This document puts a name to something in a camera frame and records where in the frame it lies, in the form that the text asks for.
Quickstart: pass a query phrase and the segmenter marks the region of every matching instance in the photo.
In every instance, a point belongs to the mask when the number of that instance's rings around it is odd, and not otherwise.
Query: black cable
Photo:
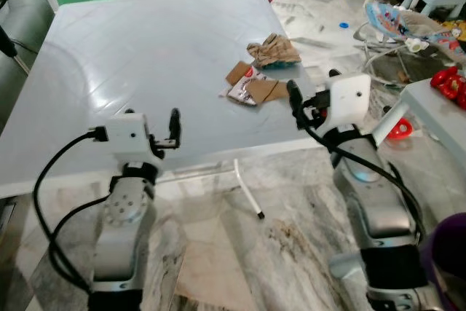
[[[11,38],[10,38],[9,40],[11,40],[12,42],[14,42],[16,45],[19,45],[19,46],[22,47],[23,49],[26,49],[26,50],[32,52],[33,54],[36,54],[36,55],[39,54],[39,53],[38,53],[36,50],[34,50],[32,47],[30,47],[29,45],[24,44],[23,42],[20,42],[20,41],[17,40],[17,39],[11,39]]]
[[[372,171],[375,171],[376,173],[386,178],[388,181],[390,181],[392,184],[394,184],[397,188],[401,190],[401,193],[403,194],[403,198],[406,201],[408,209],[411,212],[411,215],[413,216],[416,222],[416,225],[417,225],[417,229],[420,233],[419,241],[422,240],[422,238],[425,236],[425,228],[424,228],[424,224],[422,223],[422,210],[421,210],[421,206],[417,202],[417,199],[411,193],[411,191],[409,191],[409,189],[407,189],[401,181],[393,177],[390,173],[388,173],[381,167],[378,167],[377,165],[353,153],[345,151],[344,149],[340,149],[338,146],[333,145],[331,142],[327,141],[326,139],[321,138],[314,130],[312,130],[309,127],[310,121],[307,118],[306,114],[304,113],[304,108],[305,108],[304,105],[301,104],[301,106],[299,107],[298,113],[296,114],[296,118],[299,119],[300,123],[304,126],[304,129],[306,130],[306,132],[312,138],[314,138],[318,143],[326,147],[329,151],[335,152],[341,155],[342,157],[345,157],[349,160],[357,162],[371,169]]]
[[[108,198],[108,196],[105,196],[103,198],[99,198],[98,200],[93,200],[91,202],[85,203],[83,205],[80,205],[78,208],[74,208],[72,211],[70,211],[68,214],[63,217],[63,219],[60,220],[58,225],[55,227],[52,233],[53,240],[56,242],[58,235],[60,234],[60,230],[65,226],[66,222],[71,219],[74,215],[79,213],[80,211],[87,209],[89,207],[92,207],[94,205],[100,204],[102,202],[105,202],[105,200]],[[69,283],[74,284],[76,287],[81,288],[81,285],[77,285],[77,281],[73,276],[70,276],[62,267],[58,264],[57,260],[57,251],[53,246],[49,246],[49,256],[50,256],[50,262],[52,264],[52,267],[54,270],[65,280],[67,280]]]
[[[37,181],[36,181],[36,184],[34,185],[34,190],[32,193],[34,208],[36,209],[36,213],[37,213],[37,219],[39,220],[39,223],[41,225],[42,230],[45,233],[45,236],[49,240],[50,247],[52,247],[52,250],[56,251],[63,265],[69,271],[69,274],[74,279],[75,283],[73,284],[88,294],[90,294],[91,292],[89,285],[87,284],[86,280],[79,274],[79,272],[74,268],[73,264],[68,260],[68,258],[64,254],[61,247],[57,244],[57,242],[55,241],[55,238],[53,237],[53,233],[50,231],[50,228],[48,227],[47,222],[44,219],[44,215],[42,214],[41,206],[39,203],[39,188],[41,186],[42,181],[44,180],[44,177],[49,172],[50,168],[55,164],[55,162],[57,162],[57,160],[65,152],[67,152],[71,147],[73,147],[77,143],[87,138],[94,138],[94,137],[95,137],[95,131],[90,131],[88,133],[85,133],[84,135],[79,136],[78,138],[75,138],[74,140],[69,142],[66,146],[64,146],[60,151],[58,151],[57,154],[53,156],[53,158],[47,163],[45,168],[39,174],[39,177],[37,178]]]

